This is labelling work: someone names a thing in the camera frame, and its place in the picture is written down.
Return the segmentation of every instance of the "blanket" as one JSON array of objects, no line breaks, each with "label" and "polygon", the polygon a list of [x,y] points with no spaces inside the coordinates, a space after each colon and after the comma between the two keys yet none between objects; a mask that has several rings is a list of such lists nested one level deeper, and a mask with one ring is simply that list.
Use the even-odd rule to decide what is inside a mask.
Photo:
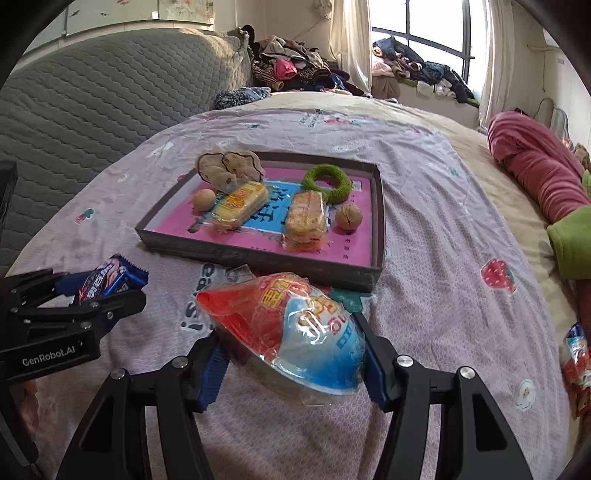
[{"label": "blanket", "polygon": [[[49,476],[111,370],[159,368],[209,333],[209,324],[193,317],[191,297],[212,266],[146,251],[134,226],[192,168],[197,152],[213,147],[376,163],[387,258],[366,317],[399,353],[428,368],[473,366],[534,478],[556,478],[567,443],[568,399],[547,306],[503,217],[438,132],[319,108],[230,109],[172,127],[98,175],[23,250],[15,273],[90,269],[114,252],[150,271],[145,310],[104,338],[101,358],[38,380],[37,444]],[[92,217],[76,223],[90,207]],[[494,278],[501,263],[511,272],[505,288]],[[535,386],[535,395],[524,404],[526,384]],[[425,479],[437,463],[439,419],[440,409],[431,409]],[[153,478],[159,480],[165,469],[152,410],[148,420]],[[342,404],[294,410],[230,366],[217,402],[197,422],[217,480],[364,480],[375,472],[389,417],[364,389]]]},{"label": "blanket", "polygon": [[582,206],[547,229],[560,277],[591,279],[591,206]]},{"label": "blanket", "polygon": [[547,127],[516,112],[491,122],[488,145],[493,158],[515,176],[551,222],[591,205],[581,186],[583,166]]}]

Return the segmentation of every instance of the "bread in plastic wrap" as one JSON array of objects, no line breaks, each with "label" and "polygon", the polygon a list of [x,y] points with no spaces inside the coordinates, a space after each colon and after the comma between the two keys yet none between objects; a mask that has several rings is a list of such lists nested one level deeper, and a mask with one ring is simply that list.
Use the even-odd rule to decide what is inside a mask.
[{"label": "bread in plastic wrap", "polygon": [[285,220],[283,234],[287,249],[315,249],[326,231],[322,194],[313,190],[296,193]]},{"label": "bread in plastic wrap", "polygon": [[259,211],[269,199],[267,187],[249,181],[224,197],[212,210],[213,224],[223,230],[241,226]]}]

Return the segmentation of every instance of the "strawberry print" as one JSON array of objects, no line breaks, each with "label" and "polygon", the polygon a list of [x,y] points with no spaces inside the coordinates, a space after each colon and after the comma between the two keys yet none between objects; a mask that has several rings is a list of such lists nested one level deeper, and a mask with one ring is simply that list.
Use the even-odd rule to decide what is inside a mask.
[{"label": "strawberry print", "polygon": [[509,293],[513,293],[515,286],[515,276],[512,270],[502,260],[493,259],[489,261],[480,271],[482,280],[492,288],[506,288]]}]

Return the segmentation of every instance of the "gray quilted mattress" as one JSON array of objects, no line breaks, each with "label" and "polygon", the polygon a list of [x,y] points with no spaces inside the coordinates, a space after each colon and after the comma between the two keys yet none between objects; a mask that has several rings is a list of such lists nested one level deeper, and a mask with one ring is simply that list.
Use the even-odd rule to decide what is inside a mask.
[{"label": "gray quilted mattress", "polygon": [[104,168],[213,109],[217,93],[250,85],[246,48],[239,34],[135,30],[82,41],[14,72],[0,90],[0,159],[16,161],[19,174],[0,273]]}]

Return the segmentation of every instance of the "tray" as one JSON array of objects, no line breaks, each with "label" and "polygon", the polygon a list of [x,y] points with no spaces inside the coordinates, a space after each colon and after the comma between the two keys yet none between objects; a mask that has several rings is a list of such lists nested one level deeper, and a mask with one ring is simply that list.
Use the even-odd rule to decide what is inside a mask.
[{"label": "tray", "polygon": [[[384,263],[384,199],[376,165],[289,153],[256,152],[267,171],[267,182],[275,188],[271,200],[238,231],[221,233],[209,225],[208,215],[195,216],[191,199],[210,185],[192,170],[178,182],[137,224],[136,231],[153,251],[253,271],[291,271],[315,283],[370,293]],[[314,252],[288,252],[281,245],[282,226],[290,197],[306,171],[314,165],[331,163],[342,168],[352,181],[348,202],[363,211],[363,222],[354,233],[342,231],[329,209],[329,244]]]}]

